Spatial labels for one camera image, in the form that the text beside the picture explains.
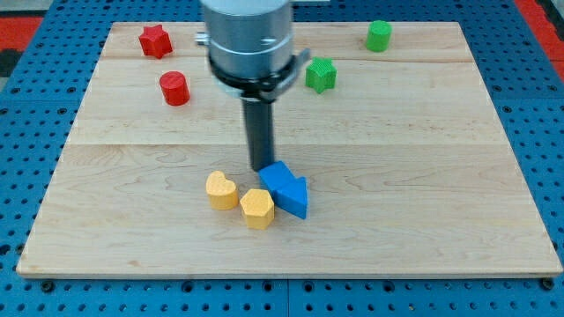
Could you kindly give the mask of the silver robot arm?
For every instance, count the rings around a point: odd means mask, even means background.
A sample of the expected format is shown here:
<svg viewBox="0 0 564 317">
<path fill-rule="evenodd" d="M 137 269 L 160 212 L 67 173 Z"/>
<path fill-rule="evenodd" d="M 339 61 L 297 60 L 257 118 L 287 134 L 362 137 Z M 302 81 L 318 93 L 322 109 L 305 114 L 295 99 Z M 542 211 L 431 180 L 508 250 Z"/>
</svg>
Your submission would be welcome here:
<svg viewBox="0 0 564 317">
<path fill-rule="evenodd" d="M 293 7 L 289 0 L 201 0 L 213 75 L 243 100 L 272 103 L 298 79 L 310 59 L 294 53 Z"/>
</svg>

